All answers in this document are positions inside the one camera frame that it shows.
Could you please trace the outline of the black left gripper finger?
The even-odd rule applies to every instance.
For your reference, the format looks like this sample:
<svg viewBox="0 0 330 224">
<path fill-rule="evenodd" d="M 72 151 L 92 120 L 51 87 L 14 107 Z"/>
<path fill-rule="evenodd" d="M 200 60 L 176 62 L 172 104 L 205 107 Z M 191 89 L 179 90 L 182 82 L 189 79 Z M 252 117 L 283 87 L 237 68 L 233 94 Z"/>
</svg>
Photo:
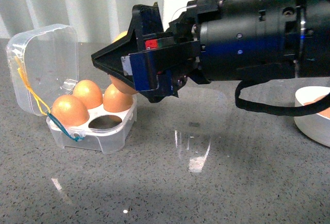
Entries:
<svg viewBox="0 0 330 224">
<path fill-rule="evenodd" d="M 146 51 L 146 42 L 158 43 L 154 49 L 166 53 L 172 49 L 172 35 L 165 33 L 158 4 L 135 5 L 126 36 L 112 44 L 112 53 L 131 54 Z"/>
</svg>

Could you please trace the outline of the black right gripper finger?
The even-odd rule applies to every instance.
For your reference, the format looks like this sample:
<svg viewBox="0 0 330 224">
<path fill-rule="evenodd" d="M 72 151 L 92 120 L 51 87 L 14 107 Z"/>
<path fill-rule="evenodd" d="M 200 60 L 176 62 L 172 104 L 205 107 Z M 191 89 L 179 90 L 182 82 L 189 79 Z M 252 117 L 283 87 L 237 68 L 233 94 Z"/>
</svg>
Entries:
<svg viewBox="0 0 330 224">
<path fill-rule="evenodd" d="M 132 42 L 115 42 L 91 58 L 96 68 L 122 80 L 149 102 L 158 103 L 165 97 L 178 96 L 188 78 L 203 84 L 204 76 L 196 60 L 199 55 L 197 41 L 144 51 L 137 51 Z"/>
</svg>

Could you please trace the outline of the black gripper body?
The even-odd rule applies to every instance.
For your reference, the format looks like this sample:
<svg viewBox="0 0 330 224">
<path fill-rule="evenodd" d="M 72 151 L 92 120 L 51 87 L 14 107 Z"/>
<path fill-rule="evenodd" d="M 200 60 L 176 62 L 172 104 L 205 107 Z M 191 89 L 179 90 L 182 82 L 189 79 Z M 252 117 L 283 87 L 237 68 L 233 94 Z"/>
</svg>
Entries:
<svg viewBox="0 0 330 224">
<path fill-rule="evenodd" d="M 196 0 L 171 23 L 181 41 L 172 77 L 267 82 L 295 77 L 299 0 Z"/>
</svg>

